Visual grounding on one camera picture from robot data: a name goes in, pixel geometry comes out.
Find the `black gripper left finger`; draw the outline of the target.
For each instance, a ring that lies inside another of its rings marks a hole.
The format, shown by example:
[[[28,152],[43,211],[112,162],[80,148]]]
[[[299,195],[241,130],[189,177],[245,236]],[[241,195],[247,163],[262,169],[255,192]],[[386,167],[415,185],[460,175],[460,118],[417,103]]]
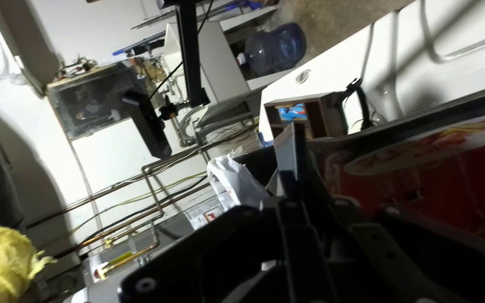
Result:
[[[282,236],[273,211],[240,206],[177,241],[119,286],[120,303],[221,303],[280,259]]]

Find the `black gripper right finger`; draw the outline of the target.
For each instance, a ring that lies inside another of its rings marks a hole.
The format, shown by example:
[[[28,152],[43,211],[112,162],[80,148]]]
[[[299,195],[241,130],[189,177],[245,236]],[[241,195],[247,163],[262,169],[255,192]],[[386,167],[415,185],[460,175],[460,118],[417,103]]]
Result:
[[[369,221],[346,199],[282,200],[290,296],[299,303],[485,303],[485,239],[388,207]]]

